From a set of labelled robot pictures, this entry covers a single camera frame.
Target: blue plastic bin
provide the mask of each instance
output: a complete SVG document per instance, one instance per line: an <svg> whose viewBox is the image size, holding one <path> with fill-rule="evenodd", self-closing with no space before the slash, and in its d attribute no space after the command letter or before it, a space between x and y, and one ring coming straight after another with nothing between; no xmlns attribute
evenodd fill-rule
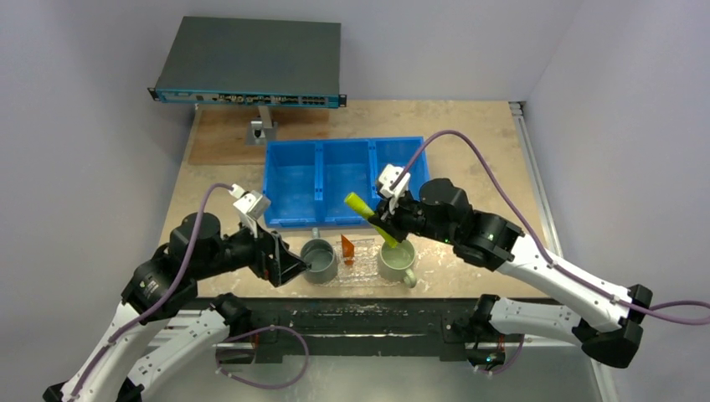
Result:
<svg viewBox="0 0 710 402"><path fill-rule="evenodd" d="M279 141L266 148L264 194L271 206L266 224L281 228L362 226L367 222L345 203L357 193L371 208L380 200L375 183L385 165L404 166L422 137ZM418 198L429 180L426 155L412 167L409 190Z"/></svg>

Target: gray mug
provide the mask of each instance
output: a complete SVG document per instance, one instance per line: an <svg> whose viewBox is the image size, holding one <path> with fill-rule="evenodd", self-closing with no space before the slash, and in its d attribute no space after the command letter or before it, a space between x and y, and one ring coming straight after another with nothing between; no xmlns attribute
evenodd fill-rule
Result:
<svg viewBox="0 0 710 402"><path fill-rule="evenodd" d="M417 276L412 270L415 257L416 251L409 240L395 247L384 243L378 253L379 275L388 281L402 281L407 287L415 287Z"/></svg>
<svg viewBox="0 0 710 402"><path fill-rule="evenodd" d="M301 248L301 258L311 265L303 275L310 283L326 283L337 276L337 255L318 228L313 228L312 237Z"/></svg>

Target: black bracket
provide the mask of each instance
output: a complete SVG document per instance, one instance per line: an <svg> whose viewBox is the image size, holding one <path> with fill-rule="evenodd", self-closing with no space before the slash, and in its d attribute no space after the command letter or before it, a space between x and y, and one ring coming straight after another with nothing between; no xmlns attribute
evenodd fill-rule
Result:
<svg viewBox="0 0 710 402"><path fill-rule="evenodd" d="M153 98L154 101L156 101L156 102L160 101L160 96L158 96L157 92L155 91L155 88L148 88L148 93L151 94L151 97Z"/></svg>

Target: wooden table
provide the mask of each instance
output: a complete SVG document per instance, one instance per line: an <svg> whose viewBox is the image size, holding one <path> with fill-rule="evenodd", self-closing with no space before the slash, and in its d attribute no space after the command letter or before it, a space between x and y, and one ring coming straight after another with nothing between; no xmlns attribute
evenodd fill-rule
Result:
<svg viewBox="0 0 710 402"><path fill-rule="evenodd" d="M205 112L230 113L230 109L210 109L200 106L177 176L170 207L165 219L161 242L167 241L170 231L184 216L195 212L207 187L215 182L238 183L244 188L261 190L263 165L190 165L188 156L198 132L200 116ZM506 102L447 101L447 100L350 100L347 108L331 111L330 138L354 137L428 137L432 133L451 128L473 140L512 201L542 235L538 206L530 183L521 144ZM445 136L427 148L430 176L450 178L463 188L474 208L500 214L517 224L515 215L505 205L479 165L473 152L456 137ZM213 193L207 211L222 222L223 233L237 230L239 219L232 206L234 199L223 190ZM281 230L291 250L296 253L310 239L311 231ZM335 244L340 234L351 240L381 238L373 229L322 229L322 237ZM418 285L408 289L399 286L324 287L314 286L302 277L280 288L273 288L258 279L249 269L238 270L200 282L200 296L216 296L227 291L237 296L290 297L475 297L481 293L501 296L543 296L540 291L485 269L465 264L453 255L448 245L410 236L418 252L414 268Z"/></svg>

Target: mug handle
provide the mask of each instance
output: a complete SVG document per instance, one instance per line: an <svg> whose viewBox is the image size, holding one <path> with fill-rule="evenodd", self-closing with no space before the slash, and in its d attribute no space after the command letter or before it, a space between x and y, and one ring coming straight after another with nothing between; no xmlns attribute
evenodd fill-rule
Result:
<svg viewBox="0 0 710 402"><path fill-rule="evenodd" d="M414 275L414 271L408 268L404 271L404 284L409 288L417 286L417 277Z"/></svg>

